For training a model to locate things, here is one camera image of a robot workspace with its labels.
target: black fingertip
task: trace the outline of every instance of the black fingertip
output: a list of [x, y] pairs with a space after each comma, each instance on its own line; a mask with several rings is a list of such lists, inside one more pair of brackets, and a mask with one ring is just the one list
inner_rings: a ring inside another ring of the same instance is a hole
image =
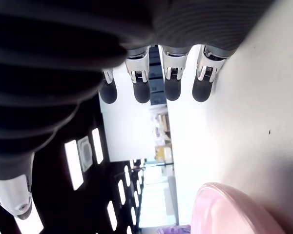
[[103, 86], [100, 89], [100, 95], [102, 100], [107, 104], [112, 104], [117, 99], [116, 84], [113, 79], [112, 83], [108, 84], [106, 80], [103, 80]]
[[170, 101], [175, 101], [180, 97], [181, 93], [181, 79], [166, 79], [164, 81], [165, 96]]
[[193, 98], [198, 102], [206, 101], [210, 96], [212, 85], [213, 83], [210, 83], [208, 80], [199, 81], [198, 77], [196, 76], [192, 89]]
[[133, 92], [139, 103], [147, 103], [151, 97], [149, 80], [146, 83], [137, 82], [133, 84]]

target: metal joint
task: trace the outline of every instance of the metal joint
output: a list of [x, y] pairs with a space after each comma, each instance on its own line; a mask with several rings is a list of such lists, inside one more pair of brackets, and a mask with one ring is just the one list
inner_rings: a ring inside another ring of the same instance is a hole
[[112, 68], [105, 69], [105, 70], [103, 70], [103, 73], [104, 73], [104, 77], [106, 79], [106, 82], [108, 84], [112, 83], [112, 81], [113, 81], [113, 69]]
[[182, 73], [186, 68], [188, 52], [183, 54], [175, 54], [163, 49], [163, 70], [166, 79], [176, 77], [180, 80]]
[[142, 79], [143, 83], [148, 81], [148, 73], [149, 73], [149, 57], [148, 50], [146, 49], [142, 54], [138, 54], [135, 56], [130, 56], [126, 59], [126, 67], [127, 71], [131, 77], [132, 83], [136, 84], [138, 79]]
[[197, 59], [196, 74], [199, 81], [208, 79], [210, 83], [215, 80], [216, 74], [223, 66], [227, 58], [220, 58], [206, 50], [204, 45], [201, 46], [199, 57]]

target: white wall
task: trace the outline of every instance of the white wall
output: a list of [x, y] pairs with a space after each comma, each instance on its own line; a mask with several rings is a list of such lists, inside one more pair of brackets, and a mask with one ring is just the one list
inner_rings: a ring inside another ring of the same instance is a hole
[[106, 104], [100, 98], [110, 161], [155, 156], [150, 102], [141, 104], [134, 97], [126, 65], [113, 69], [117, 100]]
[[180, 224], [190, 223], [200, 186], [215, 181], [250, 195], [293, 234], [293, 0], [267, 16], [225, 63], [208, 101], [191, 94], [195, 47], [181, 96], [168, 102]]

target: purple object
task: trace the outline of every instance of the purple object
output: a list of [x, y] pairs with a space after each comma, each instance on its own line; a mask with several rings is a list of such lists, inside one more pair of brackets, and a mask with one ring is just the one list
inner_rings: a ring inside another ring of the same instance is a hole
[[188, 234], [188, 233], [190, 233], [190, 225], [159, 228], [156, 232], [156, 234]]

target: pink object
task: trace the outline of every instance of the pink object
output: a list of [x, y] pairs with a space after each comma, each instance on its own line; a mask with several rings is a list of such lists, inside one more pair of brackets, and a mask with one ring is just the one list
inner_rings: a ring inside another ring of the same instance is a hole
[[243, 192], [208, 183], [197, 193], [191, 234], [285, 234], [272, 216]]

